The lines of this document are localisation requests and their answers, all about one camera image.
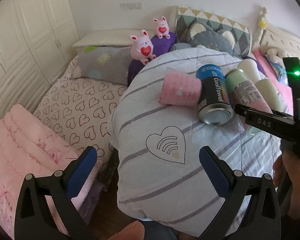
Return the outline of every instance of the black can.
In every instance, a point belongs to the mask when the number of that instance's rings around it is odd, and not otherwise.
[[[199,118],[206,124],[220,125],[228,122],[234,112],[225,86],[225,77],[217,65],[203,65],[196,77],[201,80]]]

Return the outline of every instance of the gray plush toy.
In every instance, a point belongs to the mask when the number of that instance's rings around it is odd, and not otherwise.
[[[234,36],[230,31],[222,29],[215,32],[206,24],[198,22],[191,25],[187,36],[187,43],[193,48],[204,46],[208,49],[227,52],[233,56],[240,55],[239,44],[235,43]]]

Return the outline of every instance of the silver screw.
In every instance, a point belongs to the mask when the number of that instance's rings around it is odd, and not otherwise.
[[[271,175],[268,174],[268,173],[266,173],[266,174],[265,174],[265,178],[266,178],[266,179],[271,179]]]
[[[235,171],[234,171],[234,174],[235,174],[237,177],[241,177],[241,176],[242,176],[242,172],[239,171],[239,170],[235,170]]]
[[[56,176],[56,177],[60,177],[61,175],[62,175],[62,171],[56,171],[54,173],[54,176]]]
[[[32,174],[27,174],[26,175],[26,180],[31,180],[32,179]]]

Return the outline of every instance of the blue gripper pad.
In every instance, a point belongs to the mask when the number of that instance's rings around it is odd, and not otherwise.
[[[218,196],[227,199],[230,196],[230,182],[204,147],[200,149],[199,160]]]
[[[66,196],[69,199],[78,196],[83,184],[86,182],[90,172],[92,171],[93,166],[97,162],[97,157],[97,150],[94,147],[91,147],[88,153],[81,160],[80,164],[71,174],[66,183]]]

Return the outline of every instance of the red heart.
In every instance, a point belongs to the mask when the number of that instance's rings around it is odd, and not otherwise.
[[[151,47],[150,46],[148,46],[146,48],[142,47],[140,51],[141,51],[142,55],[148,56],[151,52]]]
[[[164,34],[167,31],[166,27],[159,27],[159,32],[161,32],[162,34]]]

